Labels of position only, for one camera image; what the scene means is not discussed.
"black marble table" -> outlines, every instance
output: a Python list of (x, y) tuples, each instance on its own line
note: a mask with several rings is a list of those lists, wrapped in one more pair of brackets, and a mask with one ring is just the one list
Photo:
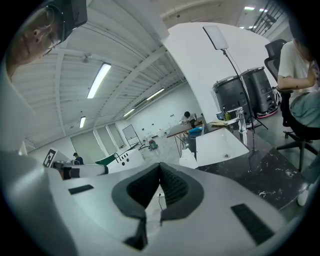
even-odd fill
[[(206, 125), (205, 133), (219, 128)], [(233, 135), (240, 139), (238, 130)], [(189, 134), (188, 148), (197, 157), (196, 138)], [(297, 198), (307, 183), (301, 173), (274, 147), (257, 134), (247, 131), (249, 153), (230, 160), (200, 166), (197, 169), (230, 178), (257, 196), (265, 199), (277, 209), (282, 209)]]

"white wall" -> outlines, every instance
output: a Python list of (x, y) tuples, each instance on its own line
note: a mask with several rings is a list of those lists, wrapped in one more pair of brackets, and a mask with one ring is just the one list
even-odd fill
[[(223, 52), (215, 50), (203, 30), (203, 26), (210, 25), (220, 28), (229, 45), (228, 51), (241, 72), (265, 65), (264, 60), (268, 58), (265, 45), (270, 42), (251, 31), (220, 23), (181, 23), (169, 29), (169, 37), (162, 42), (184, 73), (207, 122), (216, 119), (218, 111), (211, 95), (213, 85), (221, 79), (236, 75)], [(266, 67), (264, 71), (270, 85), (276, 86), (275, 79)]]
[(29, 152), (28, 156), (37, 159), (38, 161), (43, 163), (50, 148), (55, 148), (56, 150), (59, 150), (70, 160), (74, 159), (74, 153), (76, 152), (76, 150), (71, 142), (70, 137), (64, 137), (52, 143), (39, 147)]
[(198, 117), (202, 113), (197, 99), (188, 84), (177, 88), (130, 119), (116, 122), (116, 125), (127, 143), (122, 129), (128, 125), (132, 124), (138, 137), (142, 140), (148, 134), (156, 135), (159, 129), (165, 130), (178, 124), (178, 121), (186, 111), (196, 113)]

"black vent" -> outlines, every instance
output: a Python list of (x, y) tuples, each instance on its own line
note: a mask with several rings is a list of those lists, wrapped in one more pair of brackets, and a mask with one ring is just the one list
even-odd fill
[(257, 245), (274, 235), (272, 230), (245, 204), (232, 206), (231, 209)]

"white ceiling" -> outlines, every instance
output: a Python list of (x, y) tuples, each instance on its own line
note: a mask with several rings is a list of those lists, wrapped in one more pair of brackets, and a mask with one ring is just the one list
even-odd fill
[[(47, 56), (20, 67), (13, 84), (37, 114), (27, 150), (114, 122), (157, 92), (185, 81), (149, 24), (126, 1), (87, 0), (88, 21)], [(246, 0), (152, 0), (167, 27), (180, 22), (237, 25)], [(112, 65), (95, 97), (89, 88), (103, 62)]]

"gray floor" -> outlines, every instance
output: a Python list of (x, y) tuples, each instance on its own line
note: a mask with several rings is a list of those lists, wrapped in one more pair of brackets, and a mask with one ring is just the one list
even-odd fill
[[(269, 116), (260, 121), (268, 127), (268, 130), (263, 126), (256, 128), (256, 133), (271, 144), (273, 147), (278, 147), (287, 143), (292, 142), (293, 140), (285, 138), (283, 131), (291, 131), (288, 127), (283, 127), (282, 125), (282, 116), (281, 112)], [(179, 164), (179, 153), (177, 150), (177, 145), (174, 137), (166, 138), (157, 137), (154, 139), (158, 145), (157, 150), (150, 151), (148, 148), (143, 148), (140, 150), (142, 157), (146, 163), (156, 163), (156, 162), (166, 162), (171, 164)], [(314, 141), (312, 145), (318, 150), (320, 148), (320, 141)], [(279, 151), (286, 157), (296, 168), (299, 166), (299, 148), (285, 149)], [(315, 155), (309, 151), (305, 151), (303, 167), (307, 167), (314, 160)], [(149, 206), (146, 209), (147, 215), (147, 235), (149, 241), (156, 237), (157, 232), (160, 230), (160, 215), (161, 208), (159, 205), (159, 198), (157, 197), (158, 193), (163, 193), (161, 187), (158, 188), (156, 194), (151, 200)], [(166, 208), (166, 202), (164, 197), (160, 197), (160, 204), (162, 209)], [(303, 212), (303, 207), (298, 206), (296, 201), (293, 201), (291, 204), (287, 205), (284, 209), (281, 210), (283, 216), (290, 221), (298, 214)]]

